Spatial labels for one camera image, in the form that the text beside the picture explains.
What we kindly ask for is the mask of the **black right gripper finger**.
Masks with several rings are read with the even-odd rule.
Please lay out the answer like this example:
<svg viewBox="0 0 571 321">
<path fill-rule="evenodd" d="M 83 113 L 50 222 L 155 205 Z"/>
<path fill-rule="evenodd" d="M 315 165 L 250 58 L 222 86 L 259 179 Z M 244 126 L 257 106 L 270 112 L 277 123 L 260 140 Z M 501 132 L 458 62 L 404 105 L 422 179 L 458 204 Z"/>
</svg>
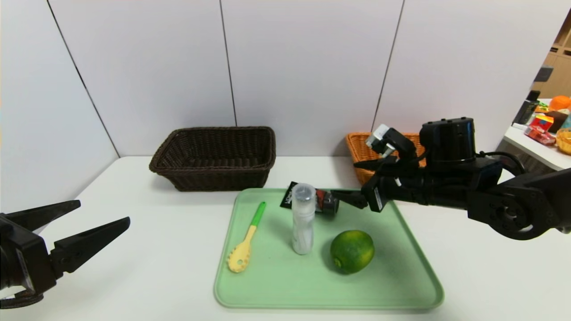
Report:
<svg viewBox="0 0 571 321">
<path fill-rule="evenodd" d="M 345 202 L 358 209 L 365 209 L 368 207 L 368 201 L 365 195 L 363 195 L 359 190 L 331 189 L 330 193 L 340 202 Z"/>
<path fill-rule="evenodd" d="M 396 163 L 398 161 L 398 157 L 394 155 L 390 155 L 387 158 L 378 158 L 378 159 L 371 159 L 365 160 L 361 162 L 353 163 L 353 167 L 357 169 L 363 170 L 379 170 L 379 168 L 383 165 Z"/>
</svg>

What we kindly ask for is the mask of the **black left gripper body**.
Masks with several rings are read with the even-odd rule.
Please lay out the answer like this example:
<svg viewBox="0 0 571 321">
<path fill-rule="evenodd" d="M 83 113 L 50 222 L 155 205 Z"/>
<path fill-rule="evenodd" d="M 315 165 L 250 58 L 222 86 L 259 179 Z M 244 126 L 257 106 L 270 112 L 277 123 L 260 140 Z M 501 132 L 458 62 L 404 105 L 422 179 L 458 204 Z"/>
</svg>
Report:
<svg viewBox="0 0 571 321">
<path fill-rule="evenodd" d="M 57 284 L 45 241 L 1 214 L 1 289 L 22 286 L 43 294 Z"/>
</svg>

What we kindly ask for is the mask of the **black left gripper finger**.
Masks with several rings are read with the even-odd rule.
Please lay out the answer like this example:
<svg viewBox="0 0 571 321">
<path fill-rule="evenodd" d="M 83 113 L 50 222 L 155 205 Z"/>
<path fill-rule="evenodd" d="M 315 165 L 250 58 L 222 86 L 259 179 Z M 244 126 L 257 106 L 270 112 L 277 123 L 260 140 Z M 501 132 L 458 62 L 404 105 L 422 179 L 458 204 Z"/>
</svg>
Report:
<svg viewBox="0 0 571 321">
<path fill-rule="evenodd" d="M 55 279 L 60 279 L 65 273 L 75 272 L 123 232 L 127 231 L 130 223 L 130 217 L 125 217 L 57 240 L 50 252 L 51 267 Z"/>
<path fill-rule="evenodd" d="M 55 221 L 57 218 L 63 217 L 67 213 L 78 209 L 80 206 L 80 200 L 70 200 L 5 214 L 5 217 L 8 221 L 29 231 L 36 231 L 52 221 Z"/>
</svg>

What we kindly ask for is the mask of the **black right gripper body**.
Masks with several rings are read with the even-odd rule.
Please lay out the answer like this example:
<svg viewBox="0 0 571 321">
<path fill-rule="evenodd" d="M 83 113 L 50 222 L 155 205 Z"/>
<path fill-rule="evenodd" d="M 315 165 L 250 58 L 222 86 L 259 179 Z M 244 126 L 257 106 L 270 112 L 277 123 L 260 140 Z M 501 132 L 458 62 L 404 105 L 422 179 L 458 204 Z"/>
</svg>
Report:
<svg viewBox="0 0 571 321">
<path fill-rule="evenodd" d="M 389 201 L 402 201 L 426 205 L 421 181 L 412 177 L 384 177 L 373 175 L 361 188 L 369 208 L 381 213 Z"/>
</svg>

